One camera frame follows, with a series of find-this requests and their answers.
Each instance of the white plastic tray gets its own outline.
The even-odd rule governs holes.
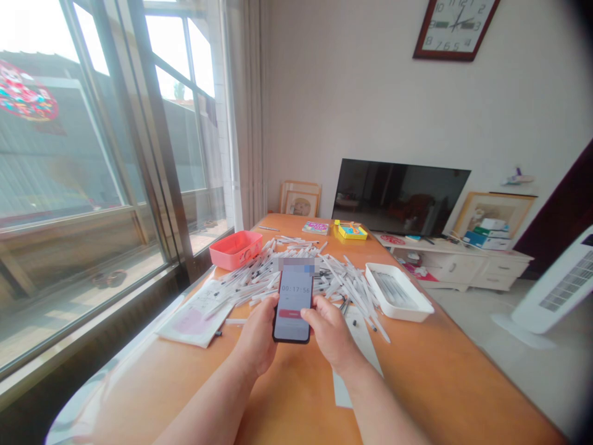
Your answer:
[[[418,305],[418,309],[412,310],[393,306],[381,291],[381,288],[379,287],[371,271],[389,274],[395,278],[404,292],[406,292],[406,294],[408,294],[408,296]],[[378,263],[366,263],[366,279],[371,285],[373,292],[379,299],[381,310],[389,318],[416,321],[421,323],[431,313],[434,313],[434,307],[432,307],[431,302],[419,290],[417,290],[416,286],[412,284],[406,274],[396,266],[382,265]]]

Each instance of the blue box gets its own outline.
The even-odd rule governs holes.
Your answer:
[[[466,243],[474,245],[476,247],[489,249],[489,250],[506,250],[511,244],[510,239],[506,238],[490,238],[486,235],[480,235],[475,232],[467,231],[463,240]]]

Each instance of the window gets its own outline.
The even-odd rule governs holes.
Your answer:
[[[149,88],[150,73],[138,76],[121,50],[131,37],[113,31],[125,26],[114,25],[118,1],[20,0],[2,10],[0,377],[183,261],[172,187],[137,118],[150,110],[130,104],[140,96],[131,85]],[[195,254],[233,227],[226,105],[215,94],[219,19],[173,2],[163,14],[161,3],[159,14],[146,4],[142,44],[154,51],[170,144],[161,149],[174,158]]]
[[[200,3],[195,7],[152,9],[145,3],[191,249],[198,254],[233,227],[233,218],[225,104],[216,100],[222,72],[216,85],[214,76],[214,66],[222,66],[219,18]]]

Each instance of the tv screen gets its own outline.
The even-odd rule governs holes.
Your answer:
[[[372,231],[439,235],[470,170],[343,159],[333,219]]]

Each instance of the clock hand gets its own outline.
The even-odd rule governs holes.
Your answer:
[[[451,32],[455,31],[455,27],[457,26],[457,23],[459,23],[459,19],[461,18],[461,15],[463,14],[463,10],[465,9],[465,6],[461,7],[461,11],[459,12],[459,15],[457,16],[457,20],[455,20],[455,24],[453,25],[453,29],[451,29]]]
[[[459,26],[459,25],[463,25],[464,23],[471,22],[473,19],[474,19],[474,17],[472,17],[471,19],[462,20],[459,23],[456,23],[454,25],[450,25],[449,28],[453,28],[453,27],[456,27],[456,26]]]

